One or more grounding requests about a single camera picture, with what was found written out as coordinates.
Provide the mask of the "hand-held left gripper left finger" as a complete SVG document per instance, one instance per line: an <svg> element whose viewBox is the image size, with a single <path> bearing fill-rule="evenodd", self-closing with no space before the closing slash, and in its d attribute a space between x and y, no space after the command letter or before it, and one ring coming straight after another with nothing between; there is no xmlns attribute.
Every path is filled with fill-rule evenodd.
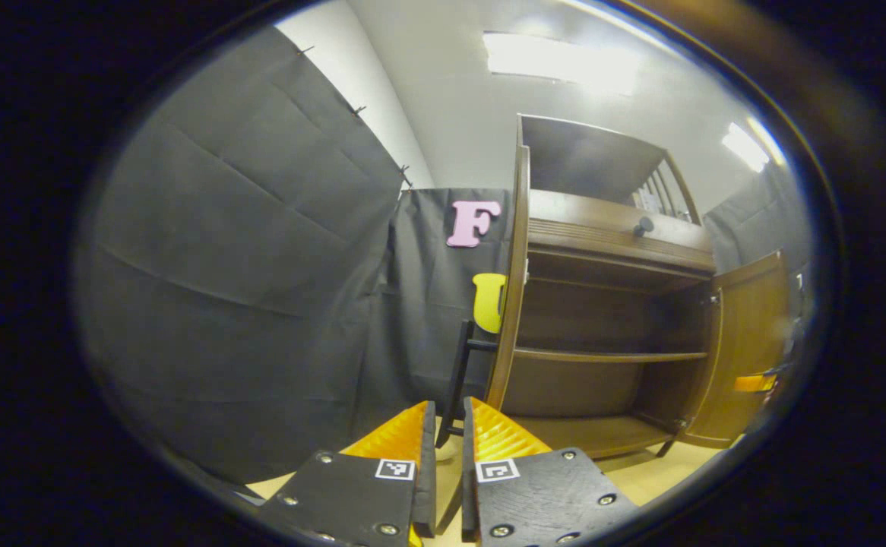
<svg viewBox="0 0 886 547"><path fill-rule="evenodd" d="M434 537L435 405L398 413L341 451L319 450L260 507L268 526L325 546Z"/></svg>

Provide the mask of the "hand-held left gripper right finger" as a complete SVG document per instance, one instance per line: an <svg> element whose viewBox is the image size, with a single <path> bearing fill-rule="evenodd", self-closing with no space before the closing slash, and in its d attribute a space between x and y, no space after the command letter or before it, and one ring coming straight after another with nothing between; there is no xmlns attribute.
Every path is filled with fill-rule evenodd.
<svg viewBox="0 0 886 547"><path fill-rule="evenodd" d="M579 447L551 449L475 397L463 405L463 541L571 546L623 525L640 508Z"/></svg>

